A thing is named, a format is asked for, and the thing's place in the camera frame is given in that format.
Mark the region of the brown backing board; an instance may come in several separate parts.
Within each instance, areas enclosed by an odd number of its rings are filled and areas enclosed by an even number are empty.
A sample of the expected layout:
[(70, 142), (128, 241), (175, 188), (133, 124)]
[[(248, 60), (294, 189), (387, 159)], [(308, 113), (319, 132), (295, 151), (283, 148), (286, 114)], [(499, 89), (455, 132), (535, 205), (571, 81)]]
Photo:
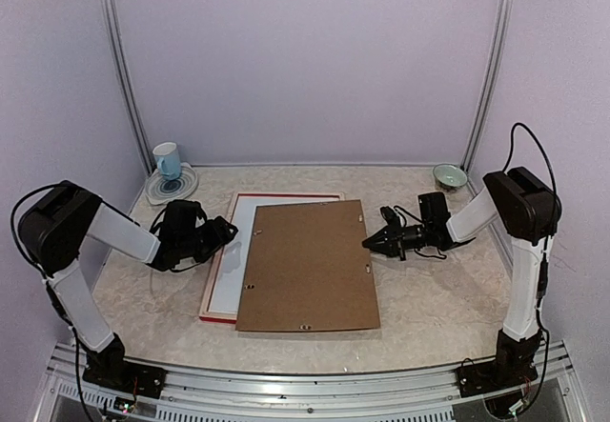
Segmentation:
[(313, 333), (380, 326), (358, 200), (259, 206), (235, 328)]

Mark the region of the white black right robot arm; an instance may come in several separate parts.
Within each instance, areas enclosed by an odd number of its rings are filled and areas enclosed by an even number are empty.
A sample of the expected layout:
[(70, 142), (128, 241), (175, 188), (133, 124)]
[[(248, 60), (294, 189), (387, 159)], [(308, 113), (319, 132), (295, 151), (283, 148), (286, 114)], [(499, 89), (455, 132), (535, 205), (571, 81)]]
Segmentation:
[(449, 212), (441, 191), (417, 199), (419, 214), (399, 205), (383, 207), (386, 224), (365, 238), (364, 249), (404, 260), (407, 252), (436, 249), (435, 257), (472, 242), (480, 231), (500, 220), (512, 246), (512, 287), (508, 311), (498, 333), (497, 359), (487, 368), (490, 382), (510, 386), (525, 369), (522, 356), (538, 350), (550, 334), (541, 324), (541, 307), (548, 284), (548, 264), (558, 231), (562, 205), (557, 182), (542, 182), (524, 167), (504, 165), (483, 177), (481, 191), (459, 212)]

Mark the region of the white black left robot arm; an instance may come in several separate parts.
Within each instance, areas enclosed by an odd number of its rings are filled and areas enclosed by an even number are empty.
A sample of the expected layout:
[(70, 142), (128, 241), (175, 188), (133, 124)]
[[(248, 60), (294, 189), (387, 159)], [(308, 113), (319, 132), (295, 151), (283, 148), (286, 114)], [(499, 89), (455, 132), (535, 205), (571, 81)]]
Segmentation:
[(145, 229), (97, 194), (71, 181), (50, 184), (24, 195), (38, 201), (24, 214), (12, 213), (10, 228), (17, 249), (37, 269), (59, 315), (89, 354), (98, 356), (97, 374), (116, 389), (133, 379), (122, 343), (96, 306), (80, 269), (86, 239), (105, 244), (155, 271), (183, 272), (186, 259), (209, 261), (238, 233), (225, 218), (207, 216), (201, 204), (173, 200)]

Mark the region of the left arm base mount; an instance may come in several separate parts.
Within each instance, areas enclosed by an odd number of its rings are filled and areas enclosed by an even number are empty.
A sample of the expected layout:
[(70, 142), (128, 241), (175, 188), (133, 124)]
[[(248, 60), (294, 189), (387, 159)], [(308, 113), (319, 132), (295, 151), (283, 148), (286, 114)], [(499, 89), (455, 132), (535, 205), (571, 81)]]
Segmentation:
[(160, 367), (144, 365), (125, 358), (125, 347), (116, 334), (101, 352), (79, 345), (87, 356), (83, 378), (86, 382), (102, 388), (159, 399), (167, 372)]

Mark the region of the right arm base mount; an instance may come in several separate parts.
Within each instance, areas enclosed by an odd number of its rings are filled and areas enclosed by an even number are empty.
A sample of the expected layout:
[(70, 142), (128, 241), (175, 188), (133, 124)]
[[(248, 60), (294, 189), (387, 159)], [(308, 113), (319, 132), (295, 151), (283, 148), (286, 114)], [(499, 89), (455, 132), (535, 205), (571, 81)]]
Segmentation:
[(521, 340), (515, 340), (500, 330), (492, 360), (463, 364), (456, 369), (460, 396), (465, 398), (496, 392), (535, 381), (539, 375), (534, 358), (541, 338), (541, 330)]

